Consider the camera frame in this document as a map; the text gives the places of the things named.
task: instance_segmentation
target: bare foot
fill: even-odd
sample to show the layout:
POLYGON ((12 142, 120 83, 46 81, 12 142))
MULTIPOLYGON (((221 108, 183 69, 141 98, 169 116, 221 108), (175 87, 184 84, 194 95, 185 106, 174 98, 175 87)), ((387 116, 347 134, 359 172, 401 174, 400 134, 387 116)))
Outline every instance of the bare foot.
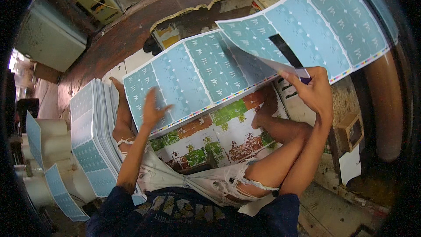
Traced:
POLYGON ((265 86, 260 91, 264 93, 265 101, 251 122, 253 129, 259 128, 264 123, 265 118, 271 117, 278 110, 277 96, 272 86, 265 86))
POLYGON ((121 82, 119 82, 116 78, 114 77, 110 77, 109 78, 112 82, 112 84, 114 84, 115 88, 117 88, 118 94, 121 96, 125 96, 125 91, 124 91, 124 86, 121 82))

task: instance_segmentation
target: curled sheet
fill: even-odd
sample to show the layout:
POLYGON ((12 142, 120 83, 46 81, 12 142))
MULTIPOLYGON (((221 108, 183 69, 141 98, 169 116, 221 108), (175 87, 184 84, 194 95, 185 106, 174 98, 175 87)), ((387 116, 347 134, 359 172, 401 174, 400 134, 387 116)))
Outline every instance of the curled sheet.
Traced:
POLYGON ((363 0, 281 0, 253 15, 216 23, 241 50, 290 65, 269 40, 281 35, 304 67, 325 67, 330 84, 389 50, 363 0))
POLYGON ((54 201, 71 221, 87 221, 89 219, 89 216, 76 204, 64 186, 57 164, 45 171, 45 179, 54 201))
POLYGON ((140 128, 143 104, 158 86, 158 108, 173 104, 152 135, 234 101, 276 77, 276 71, 227 39, 220 30, 182 39, 123 78, 130 111, 140 128))

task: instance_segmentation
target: hand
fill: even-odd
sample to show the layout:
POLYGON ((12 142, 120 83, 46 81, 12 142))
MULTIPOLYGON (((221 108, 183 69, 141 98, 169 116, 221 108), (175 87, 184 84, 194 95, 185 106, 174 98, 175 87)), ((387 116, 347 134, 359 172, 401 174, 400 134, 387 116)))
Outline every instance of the hand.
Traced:
POLYGON ((310 67, 306 70, 312 78, 308 85, 302 83, 296 75, 285 71, 280 75, 297 89, 303 102, 330 125, 334 118, 334 109, 327 71, 323 67, 310 67))
POLYGON ((168 105, 162 110, 156 109, 156 88, 152 87, 146 94, 146 101, 143 107, 143 125, 149 129, 153 129, 158 121, 165 116, 165 112, 170 109, 173 105, 168 105))

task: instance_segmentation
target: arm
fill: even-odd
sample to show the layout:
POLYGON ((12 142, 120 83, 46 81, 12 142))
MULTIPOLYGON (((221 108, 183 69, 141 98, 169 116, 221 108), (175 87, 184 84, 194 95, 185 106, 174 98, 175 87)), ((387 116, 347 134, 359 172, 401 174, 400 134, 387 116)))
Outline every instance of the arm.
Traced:
POLYGON ((300 196, 313 180, 325 147, 333 121, 332 92, 326 69, 307 68, 312 80, 305 85, 291 74, 281 73, 298 92, 298 96, 314 112, 316 123, 303 151, 282 183, 280 194, 293 193, 300 196))
POLYGON ((155 88, 152 88, 146 95, 146 102, 143 110, 143 124, 133 145, 130 147, 130 152, 121 165, 117 178, 116 186, 125 188, 130 194, 133 194, 134 192, 149 134, 156 123, 165 116, 165 112, 169 108, 171 108, 171 105, 163 110, 155 108, 155 88))

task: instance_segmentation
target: person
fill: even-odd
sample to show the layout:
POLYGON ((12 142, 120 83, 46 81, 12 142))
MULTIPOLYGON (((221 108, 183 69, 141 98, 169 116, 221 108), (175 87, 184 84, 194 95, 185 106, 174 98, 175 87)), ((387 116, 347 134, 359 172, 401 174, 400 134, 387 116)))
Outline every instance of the person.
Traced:
POLYGON ((135 137, 124 87, 111 78, 120 94, 113 137, 125 155, 117 185, 87 222, 87 236, 297 236, 299 197, 313 180, 333 121, 332 93, 326 69, 307 68, 308 85, 280 72, 303 102, 316 112, 313 127, 271 117, 277 103, 266 95, 252 128, 264 128, 283 145, 261 160, 184 176, 147 149, 150 132, 167 106, 155 108, 155 89, 146 95, 143 124, 135 137), (136 183, 147 201, 134 206, 136 183), (277 197, 254 216, 237 212, 250 201, 276 192, 277 197))

